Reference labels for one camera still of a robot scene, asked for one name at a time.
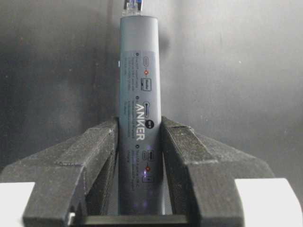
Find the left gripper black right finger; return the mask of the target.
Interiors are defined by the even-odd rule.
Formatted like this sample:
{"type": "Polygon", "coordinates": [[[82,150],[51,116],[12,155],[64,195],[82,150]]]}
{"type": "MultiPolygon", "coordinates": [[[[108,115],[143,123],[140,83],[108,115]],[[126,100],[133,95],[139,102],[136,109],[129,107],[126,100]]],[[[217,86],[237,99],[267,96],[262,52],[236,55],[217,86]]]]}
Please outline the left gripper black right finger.
{"type": "Polygon", "coordinates": [[[193,227],[243,226],[235,179],[274,177],[265,161],[166,117],[161,145],[172,211],[193,227]]]}

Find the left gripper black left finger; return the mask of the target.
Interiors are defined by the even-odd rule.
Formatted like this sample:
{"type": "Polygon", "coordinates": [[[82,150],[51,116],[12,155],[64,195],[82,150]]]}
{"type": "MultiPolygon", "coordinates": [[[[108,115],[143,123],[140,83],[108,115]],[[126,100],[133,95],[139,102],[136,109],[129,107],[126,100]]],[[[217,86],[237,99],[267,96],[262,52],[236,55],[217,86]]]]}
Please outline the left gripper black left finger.
{"type": "Polygon", "coordinates": [[[106,214],[118,120],[113,118],[6,166],[0,174],[3,227],[67,227],[71,214],[106,214]]]}

